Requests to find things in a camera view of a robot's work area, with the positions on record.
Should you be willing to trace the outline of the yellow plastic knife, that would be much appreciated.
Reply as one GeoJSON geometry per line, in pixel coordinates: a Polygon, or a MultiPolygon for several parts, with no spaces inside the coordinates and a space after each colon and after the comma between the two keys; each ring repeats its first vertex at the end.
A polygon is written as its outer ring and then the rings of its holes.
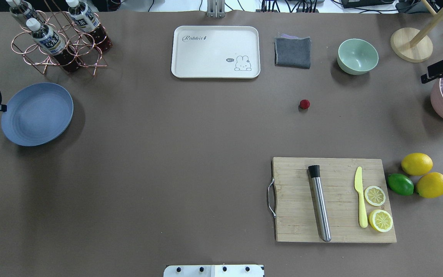
{"type": "Polygon", "coordinates": [[[358,193],[358,222],[361,228],[367,228],[367,212],[365,208],[365,198],[362,179],[362,167],[357,167],[355,172],[355,191],[358,193]]]}

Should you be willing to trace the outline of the tea bottle two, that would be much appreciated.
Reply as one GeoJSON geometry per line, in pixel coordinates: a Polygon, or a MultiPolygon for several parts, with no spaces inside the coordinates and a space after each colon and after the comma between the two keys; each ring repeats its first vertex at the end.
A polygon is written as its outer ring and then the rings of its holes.
{"type": "Polygon", "coordinates": [[[94,44],[102,52],[112,47],[112,41],[106,33],[91,7],[80,0],[67,0],[68,12],[81,33],[88,34],[88,42],[94,44]]]}

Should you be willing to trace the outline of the lemon half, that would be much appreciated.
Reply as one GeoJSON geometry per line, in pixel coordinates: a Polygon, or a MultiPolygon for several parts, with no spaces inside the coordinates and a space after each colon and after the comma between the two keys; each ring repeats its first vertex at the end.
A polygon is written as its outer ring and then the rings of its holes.
{"type": "Polygon", "coordinates": [[[368,216],[369,224],[378,232],[389,232],[393,227],[393,218],[383,209],[375,209],[368,216]]]}
{"type": "Polygon", "coordinates": [[[378,186],[369,186],[364,191],[366,202],[374,207],[380,207],[386,202],[386,196],[383,189],[378,186]]]}

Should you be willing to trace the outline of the cream rabbit tray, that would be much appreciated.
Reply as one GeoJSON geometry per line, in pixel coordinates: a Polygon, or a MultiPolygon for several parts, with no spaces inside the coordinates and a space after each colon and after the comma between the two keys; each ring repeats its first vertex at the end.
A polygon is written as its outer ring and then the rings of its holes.
{"type": "Polygon", "coordinates": [[[180,26],[173,35],[171,72],[177,78],[255,78],[259,33],[251,26],[180,26]]]}

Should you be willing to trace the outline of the red strawberry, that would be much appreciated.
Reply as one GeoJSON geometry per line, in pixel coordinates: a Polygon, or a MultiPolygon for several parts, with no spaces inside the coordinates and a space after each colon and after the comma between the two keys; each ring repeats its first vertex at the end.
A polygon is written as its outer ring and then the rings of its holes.
{"type": "Polygon", "coordinates": [[[299,102],[299,108],[303,109],[303,110],[308,109],[310,107],[310,105],[311,105],[311,103],[307,99],[303,99],[299,102]]]}

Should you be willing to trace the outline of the wooden cutting board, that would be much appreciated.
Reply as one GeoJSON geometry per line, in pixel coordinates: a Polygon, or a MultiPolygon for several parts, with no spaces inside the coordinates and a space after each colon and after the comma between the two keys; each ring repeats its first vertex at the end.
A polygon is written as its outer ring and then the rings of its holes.
{"type": "Polygon", "coordinates": [[[387,192],[380,159],[274,157],[275,233],[278,242],[322,242],[313,195],[310,165],[320,166],[323,196],[332,243],[395,243],[395,230],[378,232],[359,225],[355,172],[362,167],[363,188],[387,192]]]}

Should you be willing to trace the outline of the yellow lemon near bowl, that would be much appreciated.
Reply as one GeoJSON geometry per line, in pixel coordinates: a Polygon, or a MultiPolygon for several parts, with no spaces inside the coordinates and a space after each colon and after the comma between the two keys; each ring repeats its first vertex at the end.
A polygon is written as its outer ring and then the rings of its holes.
{"type": "Polygon", "coordinates": [[[416,192],[424,198],[436,198],[443,195],[443,174],[431,172],[418,180],[416,192]]]}

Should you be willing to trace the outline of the green lime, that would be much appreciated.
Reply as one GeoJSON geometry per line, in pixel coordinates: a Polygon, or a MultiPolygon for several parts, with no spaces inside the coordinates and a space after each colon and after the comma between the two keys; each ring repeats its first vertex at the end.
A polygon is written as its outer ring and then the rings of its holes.
{"type": "Polygon", "coordinates": [[[402,196],[409,196],[414,193],[413,181],[403,174],[390,174],[387,177],[387,185],[392,191],[402,196]]]}

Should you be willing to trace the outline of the aluminium frame post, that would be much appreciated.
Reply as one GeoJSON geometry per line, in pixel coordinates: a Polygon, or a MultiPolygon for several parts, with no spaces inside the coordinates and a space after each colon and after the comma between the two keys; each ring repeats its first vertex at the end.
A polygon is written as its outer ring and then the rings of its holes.
{"type": "Polygon", "coordinates": [[[206,2],[208,18],[225,17],[225,0],[206,0],[206,2]]]}

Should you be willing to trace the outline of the tea bottle one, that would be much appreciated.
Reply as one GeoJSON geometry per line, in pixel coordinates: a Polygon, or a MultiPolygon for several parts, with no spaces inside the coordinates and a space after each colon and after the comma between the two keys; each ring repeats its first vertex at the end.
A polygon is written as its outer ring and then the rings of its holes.
{"type": "Polygon", "coordinates": [[[28,19],[26,25],[33,40],[51,55],[64,70],[75,72],[80,69],[74,49],[51,26],[39,23],[35,18],[28,19]]]}

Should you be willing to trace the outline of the grey folded cloth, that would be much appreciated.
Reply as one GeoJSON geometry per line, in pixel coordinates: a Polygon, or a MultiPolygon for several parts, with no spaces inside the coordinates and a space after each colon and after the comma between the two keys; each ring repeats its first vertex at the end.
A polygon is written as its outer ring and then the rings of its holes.
{"type": "Polygon", "coordinates": [[[275,65],[309,69],[311,66],[310,37],[296,37],[281,34],[274,38],[275,65]]]}

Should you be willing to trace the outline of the wooden cup stand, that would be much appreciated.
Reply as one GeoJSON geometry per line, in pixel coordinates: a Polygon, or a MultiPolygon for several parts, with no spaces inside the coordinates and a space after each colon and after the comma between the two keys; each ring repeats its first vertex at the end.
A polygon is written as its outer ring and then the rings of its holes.
{"type": "Polygon", "coordinates": [[[393,51],[405,61],[420,63],[429,59],[433,53],[432,40],[427,34],[443,20],[443,8],[435,12],[428,8],[432,14],[429,23],[421,30],[416,28],[401,28],[392,34],[390,39],[393,51]]]}

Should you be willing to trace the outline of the yellow lemon far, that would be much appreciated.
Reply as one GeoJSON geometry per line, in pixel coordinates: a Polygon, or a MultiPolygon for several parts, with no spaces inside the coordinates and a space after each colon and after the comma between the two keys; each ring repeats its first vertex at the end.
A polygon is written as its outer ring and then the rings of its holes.
{"type": "Polygon", "coordinates": [[[408,175],[425,175],[433,168],[433,160],[425,153],[411,153],[401,161],[401,168],[408,175]]]}

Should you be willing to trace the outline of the lemon half back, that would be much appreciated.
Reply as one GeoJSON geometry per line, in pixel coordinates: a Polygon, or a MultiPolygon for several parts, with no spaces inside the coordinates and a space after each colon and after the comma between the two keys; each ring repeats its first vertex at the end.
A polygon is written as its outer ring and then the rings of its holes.
{"type": "Polygon", "coordinates": [[[386,202],[386,196],[383,189],[378,186],[369,186],[364,191],[366,202],[374,207],[380,207],[386,202]]]}

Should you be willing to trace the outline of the blue plate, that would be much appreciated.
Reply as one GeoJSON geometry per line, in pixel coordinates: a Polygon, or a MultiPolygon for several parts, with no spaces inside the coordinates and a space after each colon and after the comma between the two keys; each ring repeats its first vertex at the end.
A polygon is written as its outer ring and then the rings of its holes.
{"type": "Polygon", "coordinates": [[[2,114],[5,136],[23,147],[35,147],[60,136],[72,120],[70,93],[55,83],[36,83],[16,93],[2,114]]]}

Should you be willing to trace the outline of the mint green bowl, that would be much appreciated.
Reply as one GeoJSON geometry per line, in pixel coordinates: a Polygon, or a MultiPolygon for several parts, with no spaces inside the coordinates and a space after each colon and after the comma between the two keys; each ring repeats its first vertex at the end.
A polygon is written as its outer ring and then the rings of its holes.
{"type": "Polygon", "coordinates": [[[376,67],[378,53],[373,45],[358,38],[347,39],[338,48],[337,62],[341,70],[351,75],[365,74],[376,67]]]}

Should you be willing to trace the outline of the tea bottle three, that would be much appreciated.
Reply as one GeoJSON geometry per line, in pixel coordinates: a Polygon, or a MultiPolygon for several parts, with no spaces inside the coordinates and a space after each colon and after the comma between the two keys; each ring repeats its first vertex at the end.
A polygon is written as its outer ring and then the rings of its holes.
{"type": "Polygon", "coordinates": [[[20,24],[27,28],[26,22],[30,18],[35,18],[39,23],[44,23],[40,14],[32,7],[29,2],[24,0],[6,0],[11,16],[20,24]]]}

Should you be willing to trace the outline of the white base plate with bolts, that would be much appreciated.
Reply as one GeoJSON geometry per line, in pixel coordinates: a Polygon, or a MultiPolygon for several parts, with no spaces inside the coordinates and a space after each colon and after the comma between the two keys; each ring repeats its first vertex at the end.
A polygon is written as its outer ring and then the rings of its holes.
{"type": "Polygon", "coordinates": [[[221,264],[221,265],[171,265],[167,266],[164,277],[264,277],[263,265],[221,264]]]}

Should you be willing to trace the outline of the steel muddler black cap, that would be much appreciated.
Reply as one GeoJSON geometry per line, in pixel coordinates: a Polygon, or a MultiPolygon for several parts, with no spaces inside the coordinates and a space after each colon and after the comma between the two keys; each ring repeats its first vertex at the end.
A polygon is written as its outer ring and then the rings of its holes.
{"type": "Polygon", "coordinates": [[[325,197],[322,189],[320,166],[310,165],[308,167],[308,171],[310,174],[310,183],[312,185],[312,192],[315,200],[315,212],[317,215],[319,235],[324,242],[330,242],[331,231],[325,205],[325,197]]]}

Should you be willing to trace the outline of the lemon half front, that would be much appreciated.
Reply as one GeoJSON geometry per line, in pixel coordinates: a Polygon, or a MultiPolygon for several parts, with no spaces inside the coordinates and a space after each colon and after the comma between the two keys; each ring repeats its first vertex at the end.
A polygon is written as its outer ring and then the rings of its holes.
{"type": "Polygon", "coordinates": [[[368,216],[369,224],[378,232],[389,232],[393,227],[393,218],[383,209],[375,209],[368,216]]]}

